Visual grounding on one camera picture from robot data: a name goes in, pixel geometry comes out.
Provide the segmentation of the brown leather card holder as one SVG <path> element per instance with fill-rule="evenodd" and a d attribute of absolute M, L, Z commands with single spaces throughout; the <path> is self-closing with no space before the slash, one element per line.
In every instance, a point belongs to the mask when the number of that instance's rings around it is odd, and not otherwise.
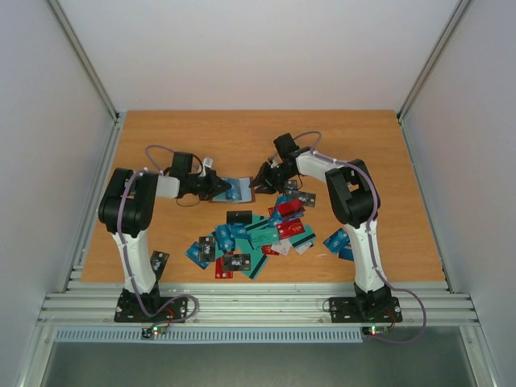
<path fill-rule="evenodd" d="M 242 204 L 255 201 L 254 191 L 250 187 L 252 182 L 250 177 L 223 177 L 223 180 L 230 185 L 230 188 L 211 198 L 211 202 Z"/>

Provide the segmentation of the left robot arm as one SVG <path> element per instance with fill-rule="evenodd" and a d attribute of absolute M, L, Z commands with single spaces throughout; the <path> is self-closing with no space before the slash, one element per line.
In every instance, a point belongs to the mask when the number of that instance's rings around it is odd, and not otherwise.
<path fill-rule="evenodd" d="M 148 248 L 156 199 L 191 194 L 209 201 L 231 188 L 211 168 L 209 159 L 200 161 L 195 169 L 196 158 L 192 153 L 177 152 L 171 165 L 156 173 L 116 168 L 111 175 L 98 207 L 98 219 L 116 242 L 123 263 L 123 313 L 135 311 L 144 321 L 152 321 L 167 306 L 161 301 Z"/>

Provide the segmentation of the blue VIP chip card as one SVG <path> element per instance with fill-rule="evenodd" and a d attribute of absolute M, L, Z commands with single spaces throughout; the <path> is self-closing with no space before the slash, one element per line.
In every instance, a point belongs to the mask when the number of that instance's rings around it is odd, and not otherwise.
<path fill-rule="evenodd" d="M 224 178 L 225 181 L 231 183 L 232 188 L 226 191 L 225 200 L 228 202 L 238 202 L 242 199 L 241 188 L 239 179 L 234 178 Z"/>

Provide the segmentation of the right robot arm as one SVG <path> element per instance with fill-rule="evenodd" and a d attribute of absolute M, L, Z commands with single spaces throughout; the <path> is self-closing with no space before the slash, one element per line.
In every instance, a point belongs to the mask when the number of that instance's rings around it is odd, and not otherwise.
<path fill-rule="evenodd" d="M 296 175 L 326 183 L 333 214 L 350 237 L 356 272 L 352 313 L 361 322 L 382 316 L 392 294 L 378 257 L 380 199 L 365 163 L 360 159 L 337 160 L 314 148 L 300 148 L 289 133 L 273 143 L 281 162 L 275 164 L 273 158 L 265 161 L 250 186 L 258 194 L 283 192 L 285 183 Z"/>

